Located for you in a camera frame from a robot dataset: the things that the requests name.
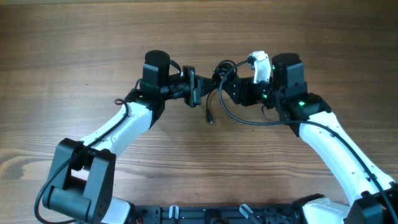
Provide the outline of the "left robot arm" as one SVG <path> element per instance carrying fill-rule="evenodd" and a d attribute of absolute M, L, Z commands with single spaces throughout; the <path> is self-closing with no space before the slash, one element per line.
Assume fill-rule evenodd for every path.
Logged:
<path fill-rule="evenodd" d="M 63 139 L 56 146 L 49 176 L 35 200 L 39 207 L 69 217 L 67 223 L 138 223 L 135 206 L 113 197 L 116 159 L 160 118 L 167 100 L 182 98 L 190 107 L 218 87 L 218 81 L 179 67 L 168 53 L 146 53 L 142 78 L 123 99 L 119 112 L 97 131 L 79 141 Z"/>

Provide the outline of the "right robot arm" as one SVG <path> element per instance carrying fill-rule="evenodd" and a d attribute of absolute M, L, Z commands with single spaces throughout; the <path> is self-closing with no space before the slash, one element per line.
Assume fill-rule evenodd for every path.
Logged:
<path fill-rule="evenodd" d="M 304 66 L 296 53 L 273 58 L 263 51 L 244 63 L 253 77 L 239 78 L 235 64 L 222 72 L 220 92 L 243 106 L 262 103 L 279 114 L 277 125 L 290 127 L 323 160 L 349 204 L 324 195 L 297 201 L 302 223 L 397 223 L 397 182 L 378 168 L 348 136 L 325 100 L 307 90 Z"/>

